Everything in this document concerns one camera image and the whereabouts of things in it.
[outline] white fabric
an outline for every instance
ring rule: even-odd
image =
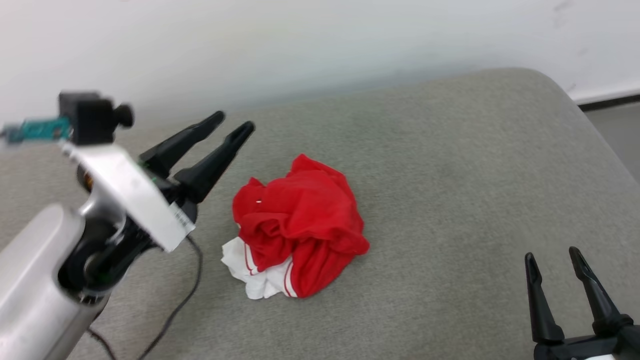
[[[291,286],[293,260],[290,256],[282,264],[258,272],[249,245],[240,238],[234,238],[222,245],[222,262],[229,267],[233,277],[246,283],[249,299],[267,299],[277,293],[298,297]]]

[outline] crumpled red shirt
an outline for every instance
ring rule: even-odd
[[[234,198],[233,213],[258,271],[292,255],[298,297],[323,289],[369,250],[347,179],[304,154],[285,177],[266,186],[251,178]]]

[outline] robotic arm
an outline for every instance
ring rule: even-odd
[[[65,359],[104,309],[113,288],[145,251],[171,252],[195,228],[201,203],[253,133],[246,122],[196,165],[170,170],[224,120],[216,112],[134,161],[113,143],[131,127],[127,105],[96,93],[60,94],[60,116],[9,129],[10,142],[67,138],[90,192],[79,209],[43,209],[0,253],[0,359]]]

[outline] white label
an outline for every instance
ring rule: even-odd
[[[191,219],[187,216],[187,214],[184,213],[182,209],[180,209],[180,206],[178,206],[178,204],[174,202],[173,204],[169,205],[169,209],[175,215],[176,220],[178,220],[178,222],[187,231],[187,234],[189,234],[196,228],[196,224],[191,222]]]

